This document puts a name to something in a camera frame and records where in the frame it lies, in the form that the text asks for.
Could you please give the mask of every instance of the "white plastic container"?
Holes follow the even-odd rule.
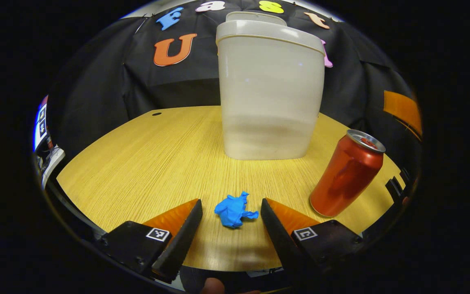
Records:
[[[216,43],[226,155],[305,156],[324,86],[321,40],[279,17],[236,11],[217,27]]]

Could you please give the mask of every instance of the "orange letter u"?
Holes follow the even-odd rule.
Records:
[[[157,42],[155,46],[155,54],[153,55],[153,63],[160,67],[166,67],[167,65],[175,65],[183,61],[190,54],[192,48],[192,39],[197,37],[196,33],[189,33],[179,37],[179,40],[182,41],[181,51],[175,56],[168,56],[168,48],[170,48],[170,43],[175,41],[175,39],[166,39],[160,42]]]

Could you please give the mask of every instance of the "person's hand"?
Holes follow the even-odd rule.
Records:
[[[260,294],[259,290],[245,292],[241,294]],[[224,284],[215,278],[207,278],[204,283],[204,288],[201,290],[201,294],[224,294]]]

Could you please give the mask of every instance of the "wood grain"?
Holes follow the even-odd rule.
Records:
[[[348,128],[319,114],[308,153],[294,160],[234,160],[224,154],[220,106],[154,110],[121,125],[78,154],[58,182],[88,218],[106,231],[138,223],[200,198],[203,219],[184,265],[224,271],[280,266],[261,217],[239,229],[223,227],[214,214],[226,195],[248,196],[247,209],[260,210],[269,197],[321,222],[308,196]],[[337,219],[356,233],[392,205],[385,188],[399,168],[384,166],[369,187]]]

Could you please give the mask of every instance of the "black cloth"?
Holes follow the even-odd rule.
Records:
[[[55,143],[71,160],[114,128],[160,108],[219,105],[217,26],[233,11],[268,13],[257,0],[226,0],[223,10],[197,13],[202,1],[188,2],[179,22],[161,30],[156,21],[175,9],[153,17],[121,19],[81,48],[60,72],[52,87],[47,125]],[[373,41],[350,24],[334,22],[306,8],[277,0],[289,27],[326,42],[333,67],[326,67],[321,113],[349,128],[377,137],[399,167],[410,165],[416,174],[421,147],[392,115],[383,112],[384,90],[412,99],[412,91],[397,67]],[[317,26],[304,12],[315,13],[330,29]],[[189,56],[166,67],[153,63],[154,44],[175,39],[168,56],[181,48],[179,37],[197,33]]]

